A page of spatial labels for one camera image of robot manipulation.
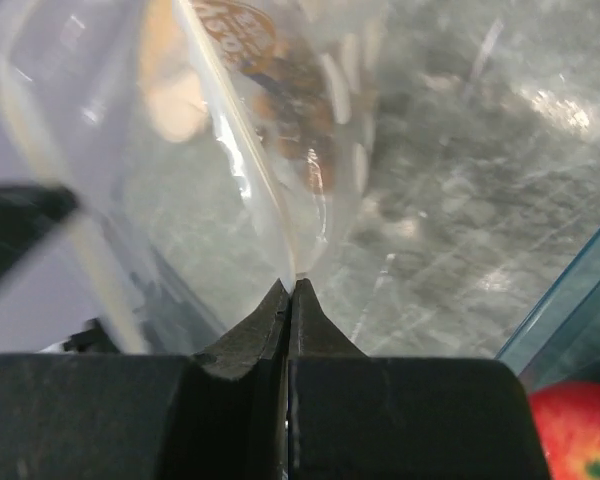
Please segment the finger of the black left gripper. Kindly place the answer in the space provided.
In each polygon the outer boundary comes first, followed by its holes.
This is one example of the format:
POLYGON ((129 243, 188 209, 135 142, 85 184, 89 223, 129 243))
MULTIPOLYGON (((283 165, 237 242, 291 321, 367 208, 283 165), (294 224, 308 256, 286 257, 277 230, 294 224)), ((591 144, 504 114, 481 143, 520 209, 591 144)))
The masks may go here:
POLYGON ((0 282, 77 210, 65 186, 0 184, 0 282))

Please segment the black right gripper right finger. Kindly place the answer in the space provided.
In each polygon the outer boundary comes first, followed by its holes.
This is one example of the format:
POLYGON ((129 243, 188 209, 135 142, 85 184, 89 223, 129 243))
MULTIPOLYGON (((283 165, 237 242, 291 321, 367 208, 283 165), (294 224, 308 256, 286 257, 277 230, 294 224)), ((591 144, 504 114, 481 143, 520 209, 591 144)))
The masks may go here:
POLYGON ((548 477, 524 388, 503 363, 364 355, 307 280, 290 326, 290 478, 548 477))

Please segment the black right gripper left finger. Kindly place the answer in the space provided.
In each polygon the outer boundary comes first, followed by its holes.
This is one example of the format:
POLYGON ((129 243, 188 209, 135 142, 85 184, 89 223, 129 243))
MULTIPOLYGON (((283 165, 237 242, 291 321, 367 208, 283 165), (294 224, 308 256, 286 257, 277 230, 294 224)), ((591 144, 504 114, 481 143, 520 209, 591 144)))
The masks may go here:
POLYGON ((192 356, 0 354, 0 479, 277 479, 290 297, 192 356))

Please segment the clear polka dot zip bag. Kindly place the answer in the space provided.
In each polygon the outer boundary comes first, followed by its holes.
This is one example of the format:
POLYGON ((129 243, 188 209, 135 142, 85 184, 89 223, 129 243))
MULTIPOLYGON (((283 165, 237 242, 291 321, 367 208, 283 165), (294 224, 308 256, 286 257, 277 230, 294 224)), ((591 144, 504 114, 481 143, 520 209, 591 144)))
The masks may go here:
POLYGON ((71 233, 115 345, 194 353, 274 283, 319 281, 368 181, 375 112, 336 130, 336 183, 310 192, 256 115, 249 78, 278 40, 376 92, 382 1, 4 1, 0 121, 71 233))

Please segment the red toy apple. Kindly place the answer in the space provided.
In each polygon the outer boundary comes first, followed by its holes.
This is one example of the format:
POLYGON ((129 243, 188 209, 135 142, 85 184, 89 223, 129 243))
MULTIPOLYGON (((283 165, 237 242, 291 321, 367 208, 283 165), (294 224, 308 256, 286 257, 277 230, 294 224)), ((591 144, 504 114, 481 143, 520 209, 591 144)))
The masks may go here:
POLYGON ((529 403, 551 477, 600 479, 600 384, 560 382, 529 403))

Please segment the longan bunch toy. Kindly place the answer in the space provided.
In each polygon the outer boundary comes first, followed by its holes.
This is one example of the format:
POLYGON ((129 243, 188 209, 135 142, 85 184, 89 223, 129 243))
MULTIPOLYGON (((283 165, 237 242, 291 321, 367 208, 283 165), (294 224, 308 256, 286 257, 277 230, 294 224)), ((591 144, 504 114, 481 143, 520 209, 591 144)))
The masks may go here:
POLYGON ((314 55, 299 39, 282 39, 264 70, 247 71, 262 89, 252 100, 253 112, 274 126, 277 154, 316 195, 336 183, 337 127, 356 114, 366 122, 375 112, 376 92, 363 83, 357 52, 345 52, 344 60, 339 65, 328 53, 314 55))

